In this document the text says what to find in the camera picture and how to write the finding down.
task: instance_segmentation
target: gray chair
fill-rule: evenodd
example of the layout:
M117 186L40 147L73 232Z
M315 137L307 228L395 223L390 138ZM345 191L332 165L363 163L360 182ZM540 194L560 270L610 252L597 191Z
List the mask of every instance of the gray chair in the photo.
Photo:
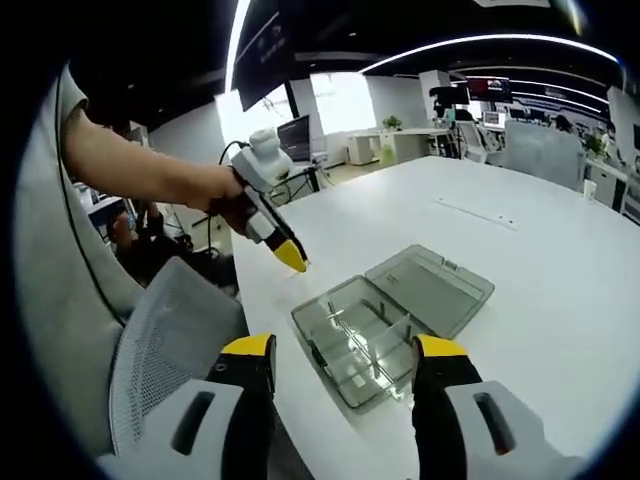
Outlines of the gray chair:
M115 357L110 423L116 454L134 449L145 416L181 385L203 379L222 348L249 335L241 305L173 258L151 282Z
M457 123L465 143L462 157L472 162L486 163L488 152L482 144L482 138L476 124L473 122Z
M580 189L586 156L577 136L530 123L507 121L505 126L505 168Z

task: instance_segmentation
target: human hand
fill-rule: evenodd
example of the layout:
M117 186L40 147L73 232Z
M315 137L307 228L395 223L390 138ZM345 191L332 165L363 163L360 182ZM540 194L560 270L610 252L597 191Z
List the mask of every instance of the human hand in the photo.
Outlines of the human hand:
M204 167L202 194L196 208L211 215L221 215L240 235L246 235L247 203L243 201L244 188L233 169L227 166Z

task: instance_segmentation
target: human arm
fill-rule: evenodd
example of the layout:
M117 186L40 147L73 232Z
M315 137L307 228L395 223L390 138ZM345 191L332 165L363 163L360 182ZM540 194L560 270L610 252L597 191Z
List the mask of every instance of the human arm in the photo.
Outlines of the human arm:
M242 186L228 167L191 164L129 142L92 123L80 106L66 118L62 133L67 169L96 190L202 211L213 200L225 218L235 217L231 200ZM241 228L237 218L230 223Z

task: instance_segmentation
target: white table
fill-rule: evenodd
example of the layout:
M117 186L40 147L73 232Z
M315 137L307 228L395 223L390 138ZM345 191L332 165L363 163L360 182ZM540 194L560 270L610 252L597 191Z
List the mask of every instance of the white table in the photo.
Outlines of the white table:
M484 379L543 419L561 452L588 456L631 401L640 380L640 228L600 203L514 171L428 157L281 212L309 254L307 273L234 235L235 262L251 333L277 336L276 407L316 479L418 478L407 406L388 400L347 419L290 315L416 243L495 284L456 340Z

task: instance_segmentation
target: potted plant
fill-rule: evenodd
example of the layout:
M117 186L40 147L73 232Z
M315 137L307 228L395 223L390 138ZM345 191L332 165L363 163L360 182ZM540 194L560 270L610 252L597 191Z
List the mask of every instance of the potted plant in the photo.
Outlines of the potted plant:
M396 116L391 115L389 118L385 118L382 121L382 126L385 130L396 130L399 131L402 126L402 121L398 119Z
M587 149L587 152L592 152L593 158L598 158L604 153L602 151L602 142L598 140L595 135L586 135L584 139L584 146Z

